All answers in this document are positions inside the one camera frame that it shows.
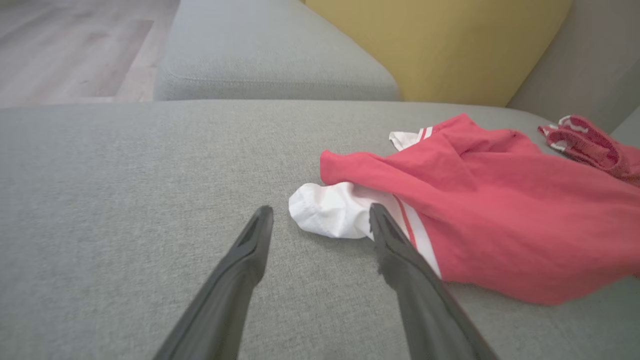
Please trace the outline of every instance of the gray couch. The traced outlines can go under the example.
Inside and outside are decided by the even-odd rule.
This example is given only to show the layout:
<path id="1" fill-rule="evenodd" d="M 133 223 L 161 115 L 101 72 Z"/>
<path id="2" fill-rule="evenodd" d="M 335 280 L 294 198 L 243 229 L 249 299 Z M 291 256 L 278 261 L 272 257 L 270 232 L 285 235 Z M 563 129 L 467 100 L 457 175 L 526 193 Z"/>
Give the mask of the gray couch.
<path id="1" fill-rule="evenodd" d="M 408 359 L 371 240 L 301 231 L 287 199 L 319 156 L 394 152 L 391 130 L 507 109 L 343 101 L 172 101 L 0 110 L 0 354 L 149 359 L 253 211 L 275 211 L 241 359 Z M 637 359 L 640 282 L 543 307 L 449 288 L 502 359 Z"/>
<path id="2" fill-rule="evenodd" d="M 182 0 L 154 99 L 400 100 L 391 74 L 298 0 Z"/>

